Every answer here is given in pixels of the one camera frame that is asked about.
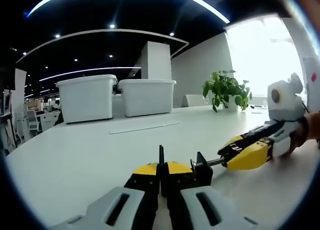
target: white table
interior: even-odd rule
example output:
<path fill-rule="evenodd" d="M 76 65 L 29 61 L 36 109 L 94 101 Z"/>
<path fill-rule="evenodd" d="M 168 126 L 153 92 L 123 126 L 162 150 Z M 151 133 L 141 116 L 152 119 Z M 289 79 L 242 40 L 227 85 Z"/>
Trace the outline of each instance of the white table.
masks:
<path fill-rule="evenodd" d="M 174 109 L 171 114 L 58 125 L 31 139 L 7 157 L 23 198 L 46 226 L 77 214 L 115 186 L 123 186 L 133 170 L 157 162 L 159 145 L 165 161 L 189 164 L 201 151 L 207 160 L 232 137 L 263 124 L 268 112 L 251 109 L 215 113 L 211 107 Z M 113 134 L 115 129 L 165 121 L 178 125 Z M 279 159 L 250 171 L 213 167 L 212 187 L 242 214 L 271 227 L 294 210 L 319 161 L 315 141 L 307 142 L 286 161 Z M 171 229 L 165 201 L 159 197 L 154 229 Z"/>

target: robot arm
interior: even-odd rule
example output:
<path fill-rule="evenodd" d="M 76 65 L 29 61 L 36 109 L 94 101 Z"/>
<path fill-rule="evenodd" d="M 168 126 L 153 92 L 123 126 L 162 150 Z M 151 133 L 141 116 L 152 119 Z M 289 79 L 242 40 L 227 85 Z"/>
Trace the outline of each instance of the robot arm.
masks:
<path fill-rule="evenodd" d="M 208 165 L 221 163 L 228 169 L 249 170 L 285 154 L 290 149 L 292 133 L 305 114 L 302 99 L 296 95 L 302 90 L 296 73 L 287 82 L 278 81 L 269 85 L 267 101 L 270 121 L 232 139 L 218 151 L 221 158 L 208 161 Z M 195 172 L 203 167 L 203 161 L 191 161 Z"/>

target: black ceiling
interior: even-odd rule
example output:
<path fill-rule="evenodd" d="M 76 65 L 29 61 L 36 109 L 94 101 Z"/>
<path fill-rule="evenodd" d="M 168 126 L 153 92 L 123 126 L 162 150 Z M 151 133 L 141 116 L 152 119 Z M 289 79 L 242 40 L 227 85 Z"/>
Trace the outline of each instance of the black ceiling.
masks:
<path fill-rule="evenodd" d="M 174 37 L 190 43 L 189 48 L 223 32 L 226 26 L 217 16 L 208 10 L 203 11 L 202 6 L 190 0 L 52 0 L 27 18 L 26 14 L 40 1 L 21 0 L 12 9 L 8 20 L 14 17 L 15 24 L 8 27 L 10 32 L 3 39 L 5 44 L 1 45 L 0 53 L 7 57 L 0 59 L 0 66 L 12 60 L 9 55 L 14 54 L 17 60 L 23 56 L 23 52 L 53 40 L 55 34 L 65 36 L 81 31 L 108 29 L 111 23 L 117 29 L 163 35 L 174 32 Z M 277 0 L 224 0 L 216 5 L 211 0 L 204 1 L 212 4 L 231 22 L 271 12 L 288 15 Z M 201 13 L 191 17 L 190 10 L 181 10 L 186 3 L 192 8 L 191 12 L 201 9 Z M 136 33 L 86 34 L 48 44 L 27 55 L 16 67 L 30 75 L 26 85 L 31 86 L 26 87 L 25 92 L 34 96 L 38 96 L 43 89 L 50 89 L 50 93 L 55 89 L 56 92 L 57 81 L 83 75 L 115 74 L 121 80 L 128 77 L 130 69 L 83 72 L 39 82 L 40 79 L 66 72 L 134 66 L 147 41 L 169 44 L 171 53 L 184 45 L 170 39 Z"/>

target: white storage box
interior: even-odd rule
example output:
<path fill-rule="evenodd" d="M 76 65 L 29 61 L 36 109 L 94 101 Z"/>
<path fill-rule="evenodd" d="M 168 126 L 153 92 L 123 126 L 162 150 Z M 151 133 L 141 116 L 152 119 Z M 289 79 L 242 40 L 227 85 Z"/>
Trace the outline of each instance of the white storage box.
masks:
<path fill-rule="evenodd" d="M 173 106 L 173 80 L 122 80 L 124 114 L 127 117 L 171 112 Z"/>
<path fill-rule="evenodd" d="M 88 76 L 60 81 L 60 104 L 64 122 L 112 118 L 115 75 Z"/>

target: potted plant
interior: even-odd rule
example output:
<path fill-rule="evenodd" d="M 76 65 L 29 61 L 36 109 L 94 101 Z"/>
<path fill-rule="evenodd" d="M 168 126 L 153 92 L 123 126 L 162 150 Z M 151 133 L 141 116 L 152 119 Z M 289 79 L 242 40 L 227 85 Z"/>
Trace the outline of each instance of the potted plant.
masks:
<path fill-rule="evenodd" d="M 213 81 L 206 81 L 203 85 L 203 96 L 206 97 L 209 91 L 213 93 L 212 108 L 217 112 L 217 107 L 222 103 L 229 111 L 236 111 L 238 106 L 245 110 L 248 106 L 248 100 L 252 99 L 250 88 L 246 87 L 248 81 L 239 84 L 233 77 L 228 77 L 231 71 L 213 72 L 210 77 Z"/>

